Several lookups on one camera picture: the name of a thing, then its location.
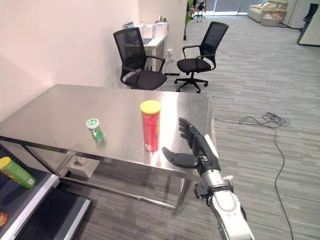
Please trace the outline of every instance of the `red snack can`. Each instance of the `red snack can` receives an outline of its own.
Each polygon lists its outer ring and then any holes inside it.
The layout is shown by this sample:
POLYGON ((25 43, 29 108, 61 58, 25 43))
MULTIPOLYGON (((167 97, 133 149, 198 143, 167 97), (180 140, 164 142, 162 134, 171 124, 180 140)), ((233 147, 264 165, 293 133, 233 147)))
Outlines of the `red snack can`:
POLYGON ((140 105, 144 137, 144 149, 155 152, 159 149, 161 103, 156 100, 144 101, 140 105))

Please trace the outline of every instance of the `laptop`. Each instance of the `laptop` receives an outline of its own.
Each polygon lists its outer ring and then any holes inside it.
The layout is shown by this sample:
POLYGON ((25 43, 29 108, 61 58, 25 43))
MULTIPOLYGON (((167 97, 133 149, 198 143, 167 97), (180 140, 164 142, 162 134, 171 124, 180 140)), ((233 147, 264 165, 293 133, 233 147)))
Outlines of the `laptop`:
MULTIPOLYGON (((123 27, 124 27, 124 29, 132 29, 132 28, 135 27, 135 25, 131 21, 131 22, 125 24, 123 27)), ((151 40, 152 40, 152 38, 142 38, 142 42, 143 42, 144 45, 148 44, 151 40)))

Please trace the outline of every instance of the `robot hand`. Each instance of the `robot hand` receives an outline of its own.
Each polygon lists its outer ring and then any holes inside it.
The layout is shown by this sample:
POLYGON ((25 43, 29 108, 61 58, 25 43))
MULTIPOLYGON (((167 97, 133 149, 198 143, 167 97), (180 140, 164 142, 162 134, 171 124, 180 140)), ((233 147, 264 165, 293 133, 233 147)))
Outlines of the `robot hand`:
POLYGON ((218 220, 223 240, 254 240, 254 236, 242 215, 240 201, 233 193, 233 176, 222 177, 217 150, 209 135, 203 136, 189 121, 179 118, 180 136, 187 140, 193 155, 174 153, 162 148, 164 156, 182 168, 196 168, 203 183, 197 183, 197 198, 206 198, 207 205, 218 220))

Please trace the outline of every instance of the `stainless steel table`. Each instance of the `stainless steel table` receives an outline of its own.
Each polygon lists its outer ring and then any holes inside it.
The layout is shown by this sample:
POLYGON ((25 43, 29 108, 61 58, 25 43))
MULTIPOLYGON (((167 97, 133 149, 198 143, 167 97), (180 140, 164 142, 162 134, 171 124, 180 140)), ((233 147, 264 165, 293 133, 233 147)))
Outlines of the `stainless steel table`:
POLYGON ((201 181, 195 169, 172 165, 161 150, 144 150, 140 104, 146 100, 162 103, 160 115, 160 149, 166 146, 177 153, 192 153, 180 137, 178 118, 195 124, 201 133, 208 133, 214 144, 211 98, 205 94, 113 89, 104 87, 58 84, 32 100, 0 123, 0 139, 20 144, 61 180, 100 188, 139 200, 179 209, 191 181, 201 181), (95 141, 86 121, 98 118, 105 140, 95 141), (152 168, 155 172, 181 178, 176 206, 112 189, 109 187, 59 175, 31 148, 107 161, 110 158, 152 168))

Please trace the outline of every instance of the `black office chair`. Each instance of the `black office chair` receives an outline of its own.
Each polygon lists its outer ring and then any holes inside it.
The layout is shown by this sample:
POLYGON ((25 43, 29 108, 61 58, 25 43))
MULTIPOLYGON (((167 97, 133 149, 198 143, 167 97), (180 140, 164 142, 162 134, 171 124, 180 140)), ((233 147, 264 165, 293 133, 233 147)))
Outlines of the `black office chair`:
POLYGON ((113 36, 122 61, 121 82, 131 89, 154 90, 161 87, 167 80, 167 76, 161 73, 165 59, 146 55, 139 28, 123 29, 115 32, 113 36), (145 70, 147 58, 162 61, 159 72, 145 70), (124 80, 129 73, 134 74, 124 80))
POLYGON ((212 21, 200 45, 184 46, 182 48, 184 59, 179 60, 176 64, 180 71, 186 73, 187 75, 191 73, 191 77, 178 78, 174 81, 174 84, 177 84, 178 81, 185 82, 179 86, 179 88, 176 90, 177 92, 180 92, 180 89, 184 86, 192 84, 198 89, 196 93, 199 94, 201 90, 197 83, 204 83, 205 87, 208 86, 208 81, 196 79, 194 78, 194 74, 211 71, 216 68, 216 50, 228 28, 229 26, 225 23, 212 21), (200 49, 200 56, 197 56, 196 58, 186 58, 185 49, 195 47, 200 49), (204 58, 207 58, 213 63, 213 68, 207 61, 204 60, 204 58))

